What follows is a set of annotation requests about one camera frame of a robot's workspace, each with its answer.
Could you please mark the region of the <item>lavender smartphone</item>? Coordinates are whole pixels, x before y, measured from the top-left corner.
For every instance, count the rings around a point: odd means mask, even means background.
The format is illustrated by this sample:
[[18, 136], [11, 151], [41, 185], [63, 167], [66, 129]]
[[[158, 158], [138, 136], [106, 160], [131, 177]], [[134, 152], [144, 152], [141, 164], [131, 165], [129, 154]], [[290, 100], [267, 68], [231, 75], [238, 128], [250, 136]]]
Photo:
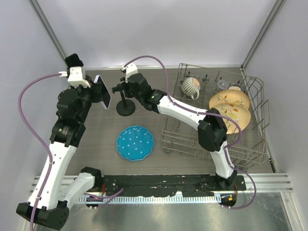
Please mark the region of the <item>lavender smartphone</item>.
[[[103, 82], [104, 83], [103, 78], [100, 75], [97, 75], [95, 77], [94, 83], [96, 83], [96, 82]], [[108, 88], [106, 87], [105, 83], [104, 83], [104, 88], [103, 89], [104, 89], [103, 101], [100, 102], [100, 103], [103, 106], [103, 108], [109, 109], [110, 103], [111, 103], [111, 94], [110, 94]]]

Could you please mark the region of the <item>black phone stand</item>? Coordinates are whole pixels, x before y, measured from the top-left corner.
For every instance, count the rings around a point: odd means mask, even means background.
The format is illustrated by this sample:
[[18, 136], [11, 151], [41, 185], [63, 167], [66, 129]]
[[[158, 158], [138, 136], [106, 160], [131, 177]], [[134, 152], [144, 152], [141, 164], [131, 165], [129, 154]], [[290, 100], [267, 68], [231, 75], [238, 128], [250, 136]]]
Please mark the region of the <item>black phone stand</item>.
[[134, 113], [136, 107], [135, 103], [132, 100], [126, 99], [124, 95], [124, 88], [122, 84], [117, 84], [116, 87], [112, 87], [112, 92], [120, 92], [121, 101], [116, 105], [116, 111], [120, 116], [130, 116]]

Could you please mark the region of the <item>black smartphone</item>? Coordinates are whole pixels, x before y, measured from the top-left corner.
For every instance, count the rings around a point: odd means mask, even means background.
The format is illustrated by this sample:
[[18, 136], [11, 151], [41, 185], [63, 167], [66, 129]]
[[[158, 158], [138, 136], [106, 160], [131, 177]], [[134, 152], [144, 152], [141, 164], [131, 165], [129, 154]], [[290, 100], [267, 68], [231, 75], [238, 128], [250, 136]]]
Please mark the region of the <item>black smartphone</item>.
[[83, 62], [80, 60], [79, 56], [76, 53], [65, 57], [64, 61], [68, 68], [84, 66]]

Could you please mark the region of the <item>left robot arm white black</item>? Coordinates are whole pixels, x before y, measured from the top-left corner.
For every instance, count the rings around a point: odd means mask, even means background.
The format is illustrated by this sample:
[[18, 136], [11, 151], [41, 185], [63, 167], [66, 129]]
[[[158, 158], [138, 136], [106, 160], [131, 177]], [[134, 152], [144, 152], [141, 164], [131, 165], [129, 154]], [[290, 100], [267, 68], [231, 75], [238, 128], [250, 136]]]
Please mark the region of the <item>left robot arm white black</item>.
[[77, 200], [88, 190], [97, 192], [102, 188], [101, 171], [84, 167], [69, 186], [60, 189], [68, 164], [86, 130], [85, 121], [92, 104], [101, 103], [108, 108], [111, 102], [100, 75], [94, 80], [86, 76], [86, 80], [90, 84], [88, 88], [70, 87], [59, 94], [58, 119], [51, 130], [50, 144], [43, 144], [48, 153], [43, 171], [28, 201], [17, 206], [17, 214], [29, 221], [31, 230], [35, 224], [60, 230]]

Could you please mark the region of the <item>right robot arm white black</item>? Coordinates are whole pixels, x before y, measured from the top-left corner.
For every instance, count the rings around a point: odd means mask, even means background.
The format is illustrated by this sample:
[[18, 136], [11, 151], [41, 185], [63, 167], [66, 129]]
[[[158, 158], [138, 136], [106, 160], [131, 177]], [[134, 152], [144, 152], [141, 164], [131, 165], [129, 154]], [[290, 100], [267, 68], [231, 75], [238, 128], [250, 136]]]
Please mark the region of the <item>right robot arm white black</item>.
[[235, 184], [237, 170], [231, 163], [227, 143], [227, 127], [223, 116], [215, 108], [193, 108], [177, 101], [166, 92], [152, 89], [145, 77], [138, 73], [117, 85], [126, 98], [136, 99], [146, 110], [173, 117], [197, 131], [199, 145], [214, 161], [218, 186], [223, 190]]

